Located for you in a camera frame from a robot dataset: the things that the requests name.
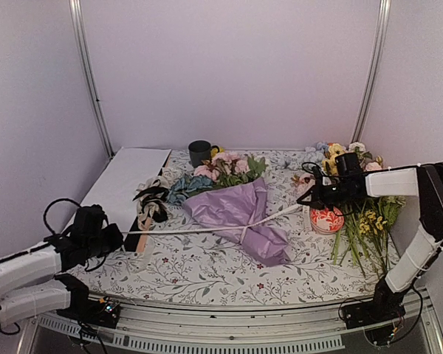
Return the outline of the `pink rose stem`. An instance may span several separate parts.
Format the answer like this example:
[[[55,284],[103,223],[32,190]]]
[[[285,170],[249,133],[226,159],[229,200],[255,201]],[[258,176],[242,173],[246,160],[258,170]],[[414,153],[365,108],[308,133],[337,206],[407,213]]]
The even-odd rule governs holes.
[[[263,156],[255,157],[224,151],[212,158],[209,170],[213,182],[225,188],[253,182],[265,174],[268,166]]]
[[[193,175],[204,176],[214,182],[217,182],[219,178],[219,171],[211,165],[202,164],[195,168],[195,170],[193,171]]]

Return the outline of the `front aluminium rail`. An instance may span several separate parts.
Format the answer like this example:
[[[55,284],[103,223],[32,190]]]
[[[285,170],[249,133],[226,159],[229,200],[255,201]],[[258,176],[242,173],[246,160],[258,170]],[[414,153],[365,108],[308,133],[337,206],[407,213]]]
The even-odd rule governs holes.
[[[266,306],[124,301],[118,326],[96,336],[55,313],[25,322],[18,353],[443,353],[427,291],[408,293],[404,316],[349,324],[355,300]]]

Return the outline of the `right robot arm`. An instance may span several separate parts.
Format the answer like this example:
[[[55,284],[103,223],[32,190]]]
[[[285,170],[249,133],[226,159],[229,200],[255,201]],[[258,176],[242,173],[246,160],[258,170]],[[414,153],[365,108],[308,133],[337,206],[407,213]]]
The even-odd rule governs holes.
[[[443,162],[412,164],[367,171],[356,153],[335,158],[337,172],[309,164],[313,185],[297,199],[313,209],[332,209],[341,204],[381,197],[405,197],[415,212],[400,222],[396,232],[413,226],[400,258],[375,286],[367,315],[375,322],[394,312],[406,293],[424,275],[443,251]]]

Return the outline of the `white printed ribbon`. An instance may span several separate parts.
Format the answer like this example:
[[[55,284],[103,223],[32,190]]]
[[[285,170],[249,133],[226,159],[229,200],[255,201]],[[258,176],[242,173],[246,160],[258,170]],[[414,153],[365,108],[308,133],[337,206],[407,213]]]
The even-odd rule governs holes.
[[[244,242],[245,234],[248,229],[256,228],[264,225],[272,220],[282,217],[283,215],[289,215],[297,212],[298,210],[303,210],[303,204],[294,204],[288,206],[286,209],[283,209],[279,212],[276,212],[273,215],[270,215],[260,221],[256,221],[254,223],[249,223],[244,226],[224,226],[224,227],[215,227],[215,228],[201,228],[201,229],[179,229],[179,230],[170,230],[163,229],[162,231],[151,231],[151,230],[136,230],[130,232],[122,232],[124,236],[126,235],[179,235],[179,234],[195,234],[195,233],[217,233],[217,232],[227,232],[233,230],[241,230],[240,236],[237,238],[237,242],[242,244]]]

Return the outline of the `aluminium frame post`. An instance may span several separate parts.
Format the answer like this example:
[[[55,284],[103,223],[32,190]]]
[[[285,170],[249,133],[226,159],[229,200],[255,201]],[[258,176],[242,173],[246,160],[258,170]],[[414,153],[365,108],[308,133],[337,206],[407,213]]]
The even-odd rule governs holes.
[[[103,115],[103,109],[100,103],[100,97],[97,92],[97,86],[95,82],[95,76],[92,70],[92,63],[89,53],[89,48],[86,40],[86,31],[83,21],[83,12],[81,7],[81,1],[69,0],[69,7],[71,13],[72,26],[75,34],[75,40],[80,55],[80,61],[83,70],[83,76],[86,82],[87,91],[89,93],[89,99],[91,102],[93,114],[95,116],[95,122],[97,125],[97,132],[103,143],[103,148],[109,159],[112,159],[115,155],[114,148],[111,143],[111,137],[106,125],[106,121]]]
[[[380,71],[380,64],[388,31],[390,11],[391,0],[381,0],[379,2],[377,25],[372,46],[371,60],[368,67],[368,74],[366,77],[363,97],[361,99],[360,108],[351,137],[351,142],[360,141],[365,131],[365,125],[377,83],[377,76]]]

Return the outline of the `right aluminium frame post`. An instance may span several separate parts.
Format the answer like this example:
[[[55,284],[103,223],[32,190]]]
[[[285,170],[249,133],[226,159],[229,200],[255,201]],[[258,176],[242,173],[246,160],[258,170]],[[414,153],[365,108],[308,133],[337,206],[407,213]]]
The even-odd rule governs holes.
[[[381,0],[379,2],[377,25],[372,46],[371,60],[368,67],[368,74],[366,77],[363,97],[361,99],[360,108],[351,137],[351,142],[360,141],[365,131],[365,125],[377,83],[377,76],[380,71],[380,64],[388,31],[390,11],[391,0]]]

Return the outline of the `red patterned bowl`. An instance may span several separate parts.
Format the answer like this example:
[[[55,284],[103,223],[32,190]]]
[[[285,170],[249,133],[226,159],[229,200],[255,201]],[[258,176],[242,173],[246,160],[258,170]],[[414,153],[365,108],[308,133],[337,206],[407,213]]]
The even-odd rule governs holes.
[[[339,232],[345,223],[343,213],[335,207],[330,209],[310,209],[309,217],[314,231],[322,235]]]

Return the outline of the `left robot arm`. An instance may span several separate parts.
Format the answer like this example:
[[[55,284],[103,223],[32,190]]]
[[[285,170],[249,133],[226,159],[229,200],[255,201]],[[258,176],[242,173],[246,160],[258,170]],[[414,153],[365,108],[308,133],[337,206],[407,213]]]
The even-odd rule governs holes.
[[[0,334],[53,310],[81,324],[116,328],[119,303],[90,299],[89,287],[69,272],[92,258],[106,261],[122,245],[118,226],[95,204],[78,208],[62,233],[52,232],[32,248],[1,258]]]

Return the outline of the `blue hydrangea stem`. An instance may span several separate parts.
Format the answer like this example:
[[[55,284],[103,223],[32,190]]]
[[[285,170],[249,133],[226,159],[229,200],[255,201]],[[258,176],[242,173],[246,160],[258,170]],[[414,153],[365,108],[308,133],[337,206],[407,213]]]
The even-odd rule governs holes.
[[[212,190],[214,182],[207,176],[189,176],[184,174],[169,188],[166,201],[171,205],[181,206],[189,198]]]

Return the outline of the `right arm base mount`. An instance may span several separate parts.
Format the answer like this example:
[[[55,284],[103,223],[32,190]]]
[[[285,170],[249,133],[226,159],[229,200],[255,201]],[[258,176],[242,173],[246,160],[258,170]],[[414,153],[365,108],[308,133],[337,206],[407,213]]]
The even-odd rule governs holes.
[[[397,293],[384,299],[375,296],[372,299],[346,299],[340,303],[338,316],[347,329],[401,319],[405,315],[404,297],[405,293]]]

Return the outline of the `dark grey mug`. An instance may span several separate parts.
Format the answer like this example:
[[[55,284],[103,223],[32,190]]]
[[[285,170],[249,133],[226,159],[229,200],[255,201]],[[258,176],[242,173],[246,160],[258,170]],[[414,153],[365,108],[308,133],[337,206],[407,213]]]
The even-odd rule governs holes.
[[[203,161],[211,159],[212,144],[205,140],[196,140],[188,145],[190,163],[192,167],[198,167]]]

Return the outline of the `pink wrapping paper sheet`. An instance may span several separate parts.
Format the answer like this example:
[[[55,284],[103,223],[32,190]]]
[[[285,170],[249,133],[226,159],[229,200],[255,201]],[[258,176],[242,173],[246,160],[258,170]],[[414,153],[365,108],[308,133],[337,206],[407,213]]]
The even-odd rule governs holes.
[[[182,204],[200,226],[215,229],[240,245],[254,260],[265,266],[287,263],[287,233],[259,223],[267,217],[267,186],[263,178],[247,184],[202,192]]]

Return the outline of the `yellow flower stem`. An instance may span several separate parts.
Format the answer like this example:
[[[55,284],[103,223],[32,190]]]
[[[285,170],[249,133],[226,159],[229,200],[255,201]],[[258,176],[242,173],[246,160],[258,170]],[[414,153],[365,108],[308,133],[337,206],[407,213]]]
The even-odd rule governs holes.
[[[215,146],[215,145],[212,146],[211,151],[210,151],[211,156],[215,156],[217,153],[221,153],[221,152],[224,152],[224,148],[219,147],[219,146]]]

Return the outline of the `pile of fake flowers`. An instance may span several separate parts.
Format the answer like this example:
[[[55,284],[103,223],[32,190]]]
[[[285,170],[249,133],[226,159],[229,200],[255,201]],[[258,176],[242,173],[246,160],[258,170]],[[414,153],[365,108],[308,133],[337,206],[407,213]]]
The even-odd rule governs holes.
[[[304,174],[292,178],[298,194],[305,194],[315,184],[312,170],[318,163],[321,163],[321,170],[326,175],[338,177],[339,167],[335,159],[346,153],[357,156],[363,172],[383,167],[382,158],[372,156],[361,142],[353,142],[348,147],[339,143],[318,142],[315,157],[305,158],[301,163]],[[350,254],[353,265],[358,266],[363,274],[365,267],[362,260],[366,260],[378,277],[385,275],[391,268],[388,255],[390,230],[404,206],[405,198],[402,196],[361,198],[336,204],[333,214],[336,218],[342,217],[344,221],[335,232],[333,263],[341,264],[344,257]]]

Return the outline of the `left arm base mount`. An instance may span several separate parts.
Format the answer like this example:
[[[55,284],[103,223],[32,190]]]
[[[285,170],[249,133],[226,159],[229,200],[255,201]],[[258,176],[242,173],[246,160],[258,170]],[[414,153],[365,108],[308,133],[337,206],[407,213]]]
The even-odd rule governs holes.
[[[105,296],[100,299],[87,299],[82,305],[71,305],[69,308],[56,310],[64,318],[115,329],[120,319],[120,302]]]

